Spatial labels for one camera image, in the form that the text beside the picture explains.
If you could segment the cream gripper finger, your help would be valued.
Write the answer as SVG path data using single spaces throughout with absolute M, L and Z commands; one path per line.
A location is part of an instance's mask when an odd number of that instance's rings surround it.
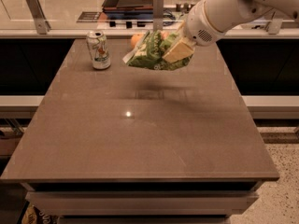
M 195 46 L 196 43 L 191 41 L 188 37 L 182 37 L 166 51 L 163 59 L 168 63 L 175 63 L 193 55 Z

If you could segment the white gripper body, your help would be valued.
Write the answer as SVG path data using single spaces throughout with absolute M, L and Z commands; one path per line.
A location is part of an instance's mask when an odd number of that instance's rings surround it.
M 225 3 L 220 0 L 200 0 L 187 16 L 184 34 L 198 46 L 215 43 L 226 33 L 224 9 Z

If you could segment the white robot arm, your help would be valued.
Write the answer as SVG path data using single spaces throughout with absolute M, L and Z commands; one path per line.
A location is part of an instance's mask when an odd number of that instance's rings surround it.
M 163 59 L 175 63 L 193 55 L 194 46 L 209 46 L 239 24 L 254 21 L 277 9 L 298 21 L 299 0 L 200 0 L 182 25 L 182 38 L 165 52 Z

